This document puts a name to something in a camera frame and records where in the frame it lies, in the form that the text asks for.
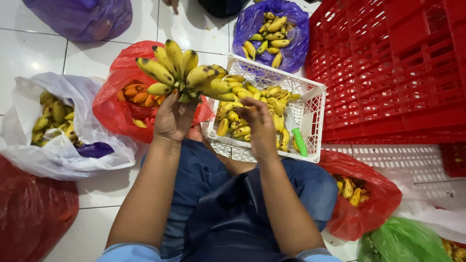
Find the green plastic bag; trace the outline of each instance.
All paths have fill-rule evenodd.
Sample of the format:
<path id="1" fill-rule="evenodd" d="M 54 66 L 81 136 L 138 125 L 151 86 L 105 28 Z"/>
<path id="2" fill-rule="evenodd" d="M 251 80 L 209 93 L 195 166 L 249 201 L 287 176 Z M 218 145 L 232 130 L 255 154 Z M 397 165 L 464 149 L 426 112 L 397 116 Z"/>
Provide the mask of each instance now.
<path id="1" fill-rule="evenodd" d="M 421 222 L 389 218 L 378 229 L 365 233 L 359 262 L 451 262 L 442 240 Z"/>

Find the white plastic bag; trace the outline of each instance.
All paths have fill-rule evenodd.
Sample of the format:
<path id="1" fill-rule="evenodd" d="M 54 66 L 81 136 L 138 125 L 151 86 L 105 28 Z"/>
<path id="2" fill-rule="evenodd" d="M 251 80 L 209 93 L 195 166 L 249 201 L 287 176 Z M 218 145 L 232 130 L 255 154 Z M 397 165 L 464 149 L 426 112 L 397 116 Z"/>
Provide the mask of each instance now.
<path id="1" fill-rule="evenodd" d="M 466 211 L 453 212 L 429 205 L 427 197 L 414 186 L 412 175 L 407 171 L 384 168 L 380 173 L 403 193 L 401 203 L 392 216 L 421 221 L 445 239 L 466 243 Z"/>
<path id="2" fill-rule="evenodd" d="M 0 154 L 20 169 L 39 177 L 78 180 L 103 170 L 116 170 L 135 164 L 137 145 L 129 137 L 105 129 L 92 113 L 92 102 L 102 83 L 83 76 L 44 73 L 31 78 L 15 78 L 13 107 L 3 116 Z M 45 146 L 31 145 L 32 127 L 42 115 L 39 97 L 44 89 L 67 105 L 75 106 L 74 127 L 84 144 L 103 142 L 115 151 L 96 158 L 82 157 L 64 135 Z"/>

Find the knife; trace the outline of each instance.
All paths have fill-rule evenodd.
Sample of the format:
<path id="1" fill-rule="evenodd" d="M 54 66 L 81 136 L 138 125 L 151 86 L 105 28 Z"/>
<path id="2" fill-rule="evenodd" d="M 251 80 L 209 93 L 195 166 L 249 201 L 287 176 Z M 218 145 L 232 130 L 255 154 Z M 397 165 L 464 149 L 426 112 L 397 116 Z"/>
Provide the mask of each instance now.
<path id="1" fill-rule="evenodd" d="M 306 148 L 306 144 L 304 143 L 304 139 L 302 139 L 301 132 L 299 132 L 299 127 L 296 125 L 295 117 L 293 116 L 293 112 L 291 108 L 286 108 L 286 118 L 285 124 L 287 125 L 288 130 L 295 135 L 296 145 L 299 148 L 300 155 L 302 157 L 308 156 L 308 149 Z"/>

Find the white plastic crate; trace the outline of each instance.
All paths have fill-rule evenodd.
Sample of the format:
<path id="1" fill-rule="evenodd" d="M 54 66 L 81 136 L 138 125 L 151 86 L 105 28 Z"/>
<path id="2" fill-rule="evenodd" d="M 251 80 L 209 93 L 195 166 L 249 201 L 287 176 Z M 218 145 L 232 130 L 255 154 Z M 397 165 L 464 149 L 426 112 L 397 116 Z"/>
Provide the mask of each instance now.
<path id="1" fill-rule="evenodd" d="M 291 140 L 293 133 L 290 132 L 288 148 L 290 153 L 278 151 L 284 157 L 305 160 L 318 163 L 322 142 L 322 122 L 325 106 L 326 86 L 284 71 L 268 67 L 257 62 L 248 60 L 238 55 L 228 54 L 226 69 L 230 74 L 243 76 L 257 89 L 262 90 L 268 86 L 280 85 L 283 90 L 288 90 L 301 95 L 301 99 L 288 104 L 291 107 L 296 124 L 300 128 L 304 142 L 308 149 L 308 156 L 302 157 L 293 148 Z M 219 101 L 210 103 L 211 109 L 217 112 Z M 209 120 L 206 136 L 216 145 L 218 150 L 230 154 L 227 155 L 235 160 L 256 162 L 251 152 L 251 144 L 233 138 L 231 133 L 224 137 L 216 135 L 219 123 L 215 118 Z"/>

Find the green knife handle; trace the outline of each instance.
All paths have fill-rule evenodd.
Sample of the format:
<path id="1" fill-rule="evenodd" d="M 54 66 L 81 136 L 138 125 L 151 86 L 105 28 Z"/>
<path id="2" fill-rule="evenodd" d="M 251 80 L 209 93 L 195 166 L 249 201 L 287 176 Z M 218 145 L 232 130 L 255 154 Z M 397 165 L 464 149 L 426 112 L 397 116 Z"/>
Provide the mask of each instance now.
<path id="1" fill-rule="evenodd" d="M 293 134 L 295 135 L 296 145 L 299 148 L 300 155 L 302 157 L 308 156 L 308 149 L 306 148 L 306 144 L 304 143 L 304 139 L 302 139 L 301 132 L 299 132 L 299 128 L 295 128 L 292 130 Z"/>

